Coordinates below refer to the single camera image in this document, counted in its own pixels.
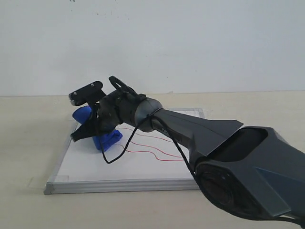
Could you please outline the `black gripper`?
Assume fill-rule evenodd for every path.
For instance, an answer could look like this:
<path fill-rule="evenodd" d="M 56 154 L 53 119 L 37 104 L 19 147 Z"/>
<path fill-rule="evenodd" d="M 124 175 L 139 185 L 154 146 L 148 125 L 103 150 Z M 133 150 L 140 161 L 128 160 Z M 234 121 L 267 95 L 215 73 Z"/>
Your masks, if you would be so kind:
<path fill-rule="evenodd" d="M 93 93 L 91 105 L 91 119 L 86 120 L 80 127 L 70 134 L 71 139 L 77 142 L 81 139 L 98 134 L 112 132 L 116 126 L 122 124 L 119 117 L 119 103 L 123 93 Z"/>

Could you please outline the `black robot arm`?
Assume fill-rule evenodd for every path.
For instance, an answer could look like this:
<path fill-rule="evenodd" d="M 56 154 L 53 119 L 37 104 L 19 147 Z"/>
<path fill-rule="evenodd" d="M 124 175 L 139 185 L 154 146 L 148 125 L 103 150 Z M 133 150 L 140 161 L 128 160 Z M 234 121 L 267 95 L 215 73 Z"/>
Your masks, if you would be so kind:
<path fill-rule="evenodd" d="M 72 105 L 88 104 L 91 116 L 74 141 L 112 131 L 126 123 L 172 139 L 205 197 L 243 219 L 305 225 L 305 155 L 273 128 L 236 120 L 208 120 L 166 110 L 144 94 L 69 95 Z"/>

